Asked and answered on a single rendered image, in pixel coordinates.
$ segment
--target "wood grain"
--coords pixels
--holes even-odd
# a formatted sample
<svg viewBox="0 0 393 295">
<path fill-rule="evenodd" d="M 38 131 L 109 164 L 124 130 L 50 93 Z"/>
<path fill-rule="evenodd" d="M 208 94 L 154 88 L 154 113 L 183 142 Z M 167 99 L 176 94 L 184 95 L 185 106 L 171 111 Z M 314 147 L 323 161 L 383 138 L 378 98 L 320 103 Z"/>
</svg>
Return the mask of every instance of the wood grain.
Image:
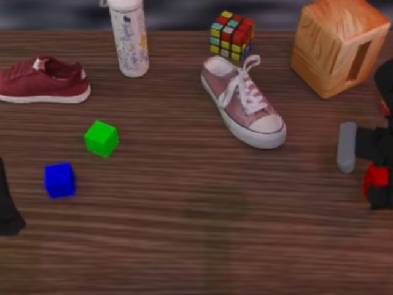
<svg viewBox="0 0 393 295">
<path fill-rule="evenodd" d="M 370 77 L 389 28 L 366 0 L 315 0 L 302 8 L 291 68 L 331 98 Z"/>
<path fill-rule="evenodd" d="M 110 32 L 1 32 L 0 66 L 78 60 L 84 104 L 0 105 L 1 156 L 28 223 L 0 237 L 0 294 L 391 294 L 391 211 L 360 196 L 366 162 L 335 165 L 338 124 L 385 126 L 372 80 L 321 101 L 289 69 L 294 33 L 258 32 L 251 74 L 288 126 L 260 151 L 228 132 L 200 85 L 208 32 L 150 32 L 151 66 L 127 79 Z M 390 58 L 388 37 L 377 65 Z M 119 129 L 109 159 L 85 150 L 96 120 Z M 78 196 L 50 200 L 46 163 L 71 161 Z"/>
</svg>

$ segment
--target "pink sneaker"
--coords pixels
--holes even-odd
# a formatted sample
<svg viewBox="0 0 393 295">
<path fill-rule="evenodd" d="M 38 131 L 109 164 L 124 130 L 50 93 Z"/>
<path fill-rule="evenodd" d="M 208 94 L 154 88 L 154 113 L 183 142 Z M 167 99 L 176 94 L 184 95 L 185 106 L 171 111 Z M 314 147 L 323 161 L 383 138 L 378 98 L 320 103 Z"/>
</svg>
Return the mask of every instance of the pink sneaker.
<svg viewBox="0 0 393 295">
<path fill-rule="evenodd" d="M 201 80 L 235 137 L 255 148 L 274 149 L 285 142 L 287 128 L 248 75 L 259 64 L 259 55 L 246 58 L 242 68 L 216 55 L 204 62 Z"/>
<path fill-rule="evenodd" d="M 90 92 L 80 63 L 38 57 L 0 69 L 0 100 L 8 103 L 81 103 Z"/>
</svg>

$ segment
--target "white bottle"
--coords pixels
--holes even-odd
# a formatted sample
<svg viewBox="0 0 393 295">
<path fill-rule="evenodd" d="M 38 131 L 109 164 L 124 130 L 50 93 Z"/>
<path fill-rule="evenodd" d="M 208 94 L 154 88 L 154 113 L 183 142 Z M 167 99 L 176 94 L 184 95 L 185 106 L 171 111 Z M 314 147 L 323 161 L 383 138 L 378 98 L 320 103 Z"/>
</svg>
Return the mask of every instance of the white bottle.
<svg viewBox="0 0 393 295">
<path fill-rule="evenodd" d="M 109 6 L 120 71 L 130 78 L 149 69 L 143 0 L 101 0 Z"/>
</svg>

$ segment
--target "rubik's cube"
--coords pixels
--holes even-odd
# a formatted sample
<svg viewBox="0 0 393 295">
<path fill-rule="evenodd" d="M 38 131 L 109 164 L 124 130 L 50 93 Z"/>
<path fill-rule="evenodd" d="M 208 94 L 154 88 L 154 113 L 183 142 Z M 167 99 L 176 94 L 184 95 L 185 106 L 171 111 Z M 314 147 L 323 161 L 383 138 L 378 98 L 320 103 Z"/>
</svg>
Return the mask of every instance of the rubik's cube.
<svg viewBox="0 0 393 295">
<path fill-rule="evenodd" d="M 252 47 L 254 32 L 253 20 L 224 11 L 211 26 L 210 51 L 231 60 L 243 60 Z"/>
</svg>

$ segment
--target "gray wall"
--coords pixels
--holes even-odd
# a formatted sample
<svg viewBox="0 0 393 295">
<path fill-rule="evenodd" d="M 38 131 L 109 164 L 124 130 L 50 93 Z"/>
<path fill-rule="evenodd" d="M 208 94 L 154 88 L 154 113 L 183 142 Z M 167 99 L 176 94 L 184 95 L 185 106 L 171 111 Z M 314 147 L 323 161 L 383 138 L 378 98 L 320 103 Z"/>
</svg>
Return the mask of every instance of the gray wall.
<svg viewBox="0 0 393 295">
<path fill-rule="evenodd" d="M 147 27 L 205 30 L 223 10 L 257 22 L 258 30 L 295 30 L 310 0 L 145 0 Z M 370 0 L 393 17 L 393 0 Z M 0 0 L 0 30 L 108 30 L 107 9 L 99 0 Z"/>
</svg>

